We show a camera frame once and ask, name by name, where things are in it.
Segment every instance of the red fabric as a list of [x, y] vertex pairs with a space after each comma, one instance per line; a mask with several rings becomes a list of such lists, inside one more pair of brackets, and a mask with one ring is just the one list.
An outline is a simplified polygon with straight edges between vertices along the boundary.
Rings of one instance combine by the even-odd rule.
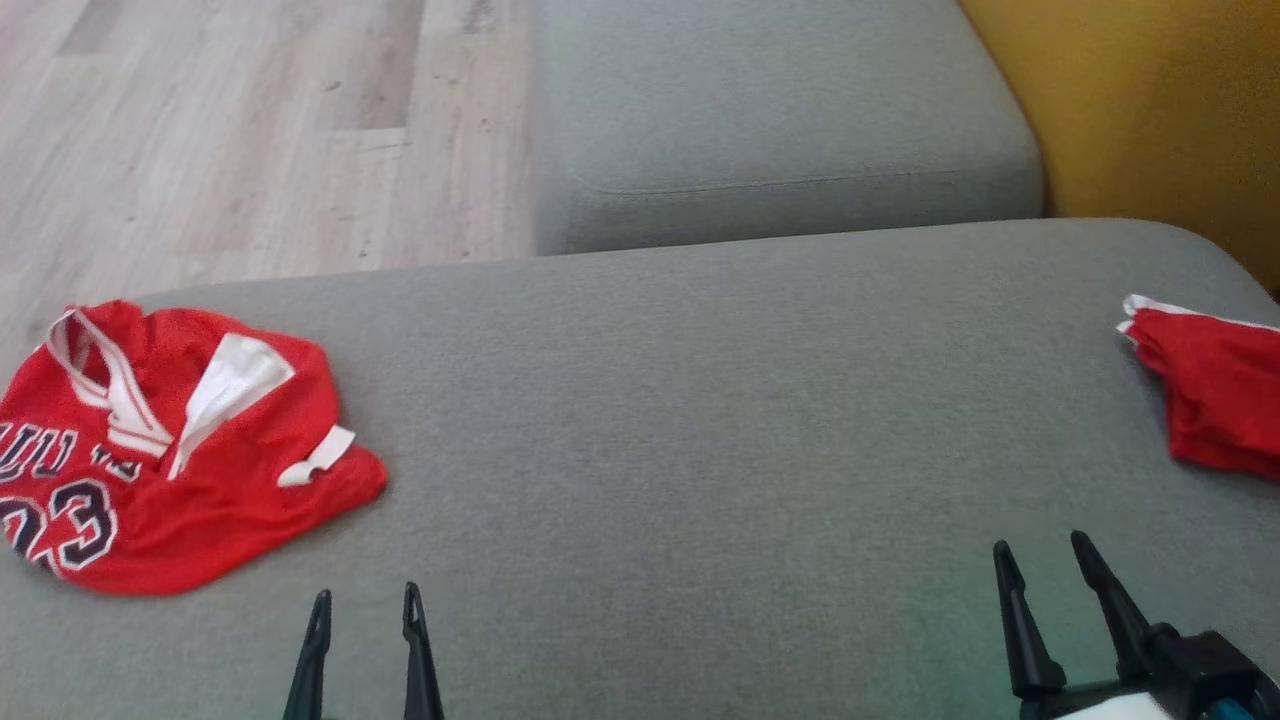
[[[160, 457], [110, 442], [111, 411], [78, 397], [50, 347], [37, 348], [0, 401], [0, 521], [28, 561], [100, 592], [179, 593], [385, 487], [385, 468], [358, 445], [308, 484], [276, 484], [338, 421], [338, 393], [315, 343], [201, 310], [143, 315], [114, 301], [81, 313], [127, 356], [174, 441]], [[68, 331], [73, 348], [83, 332]], [[218, 425], [169, 480], [187, 401], [227, 333], [266, 342], [294, 375]], [[104, 355], [92, 351], [83, 374], [105, 386]]]
[[1280, 331], [1139, 307], [1124, 332], [1165, 379], [1174, 457], [1280, 479]]

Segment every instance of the jersey number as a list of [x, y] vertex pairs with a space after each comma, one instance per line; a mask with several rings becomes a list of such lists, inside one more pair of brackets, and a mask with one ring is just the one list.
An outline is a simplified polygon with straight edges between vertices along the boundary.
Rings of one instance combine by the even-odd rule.
[[18, 555], [61, 575], [106, 555], [119, 523], [106, 488], [83, 479], [55, 489], [47, 514], [31, 498], [0, 497], [0, 525]]

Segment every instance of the mustard yellow backrest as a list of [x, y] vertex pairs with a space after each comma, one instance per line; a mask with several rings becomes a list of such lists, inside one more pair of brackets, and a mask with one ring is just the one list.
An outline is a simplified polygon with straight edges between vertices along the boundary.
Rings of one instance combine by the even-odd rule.
[[1196, 231], [1280, 290], [1280, 0], [960, 0], [1048, 211]]

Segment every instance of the light wood flooring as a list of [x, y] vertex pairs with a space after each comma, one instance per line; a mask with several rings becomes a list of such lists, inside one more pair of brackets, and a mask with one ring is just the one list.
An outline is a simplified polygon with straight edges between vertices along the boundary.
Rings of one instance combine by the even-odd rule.
[[0, 0], [0, 347], [67, 304], [531, 254], [527, 3]]

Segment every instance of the gray couch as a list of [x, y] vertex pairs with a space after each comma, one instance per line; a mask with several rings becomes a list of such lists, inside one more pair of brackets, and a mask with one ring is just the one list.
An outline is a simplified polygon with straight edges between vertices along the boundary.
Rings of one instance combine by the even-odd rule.
[[1112, 664], [1076, 528], [1280, 670], [1280, 486], [1170, 460], [1114, 331], [1280, 309], [1188, 232], [1012, 219], [1038, 155], [952, 3], [540, 13], [540, 247], [635, 250], [143, 299], [323, 343], [390, 484], [180, 597], [0, 562], [0, 719], [278, 717], [326, 587], [326, 716], [397, 717], [408, 579], [454, 719], [1014, 717], [996, 539]]
[[874, 231], [151, 297], [315, 338], [387, 493], [186, 596], [0, 562], [0, 717], [278, 717], [335, 596], [333, 717], [397, 717], [406, 579], [456, 719], [1014, 717], [991, 546], [1108, 674], [1068, 533], [1280, 669], [1280, 486], [1181, 466], [1115, 323], [1280, 324], [1190, 233]]

